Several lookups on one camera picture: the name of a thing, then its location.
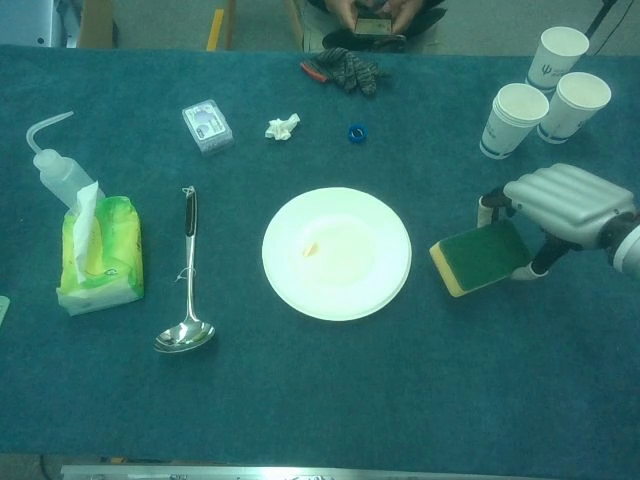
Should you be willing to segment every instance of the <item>paper cup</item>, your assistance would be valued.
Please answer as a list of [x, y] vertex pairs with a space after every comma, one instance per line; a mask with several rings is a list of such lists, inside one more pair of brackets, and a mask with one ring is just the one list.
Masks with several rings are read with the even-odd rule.
[[480, 150], [489, 158], [507, 158], [549, 111], [549, 101], [524, 83], [510, 83], [493, 99]]
[[611, 89], [604, 80], [590, 73], [568, 73], [558, 82], [538, 135], [549, 143], [564, 143], [609, 100]]
[[569, 27], [553, 27], [542, 32], [526, 82], [544, 93], [550, 93], [563, 75], [589, 49], [589, 39]]

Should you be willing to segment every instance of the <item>white plate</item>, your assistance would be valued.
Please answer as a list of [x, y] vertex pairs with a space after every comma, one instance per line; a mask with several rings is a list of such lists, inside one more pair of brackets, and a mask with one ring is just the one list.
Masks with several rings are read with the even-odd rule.
[[411, 242], [402, 221], [377, 198], [322, 188], [287, 202], [262, 243], [269, 283], [286, 303], [323, 320], [380, 310], [409, 275]]

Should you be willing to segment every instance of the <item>green tissue package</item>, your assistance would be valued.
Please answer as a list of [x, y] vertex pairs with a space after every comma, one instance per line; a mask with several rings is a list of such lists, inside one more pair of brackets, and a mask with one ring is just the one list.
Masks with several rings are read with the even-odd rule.
[[62, 226], [62, 276], [56, 292], [70, 315], [144, 295], [138, 213], [127, 197], [98, 199], [97, 190], [89, 188], [78, 193], [79, 211], [67, 212]]

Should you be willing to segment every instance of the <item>green sponge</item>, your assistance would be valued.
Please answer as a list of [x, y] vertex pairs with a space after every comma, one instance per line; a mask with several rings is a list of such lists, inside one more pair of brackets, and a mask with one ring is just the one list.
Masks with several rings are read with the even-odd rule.
[[454, 297], [507, 278], [531, 261], [529, 250], [509, 220], [445, 238], [429, 253]]

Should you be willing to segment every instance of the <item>black cable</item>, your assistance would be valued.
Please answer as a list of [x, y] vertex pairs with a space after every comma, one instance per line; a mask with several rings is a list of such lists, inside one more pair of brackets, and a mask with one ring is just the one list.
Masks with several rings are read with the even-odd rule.
[[40, 473], [44, 477], [45, 480], [53, 480], [51, 476], [47, 473], [47, 469], [44, 466], [44, 455], [40, 455]]
[[620, 26], [622, 21], [626, 18], [627, 14], [629, 13], [629, 10], [631, 10], [631, 6], [633, 5], [633, 2], [635, 2], [635, 1], [636, 0], [631, 0], [629, 2], [629, 5], [627, 5], [627, 9], [622, 14], [622, 17], [620, 17], [620, 20], [618, 20], [618, 23], [616, 23], [616, 26], [613, 27], [613, 30], [611, 30], [611, 32], [609, 32], [609, 35], [607, 35], [607, 38], [604, 39], [604, 42], [602, 42], [602, 45], [600, 45], [598, 50], [595, 51], [595, 53], [593, 54], [594, 56], [596, 56], [597, 54], [600, 53], [600, 50], [602, 50], [602, 48], [607, 44], [607, 42], [609, 41], [611, 36], [616, 32], [616, 30], [618, 29], [618, 27]]

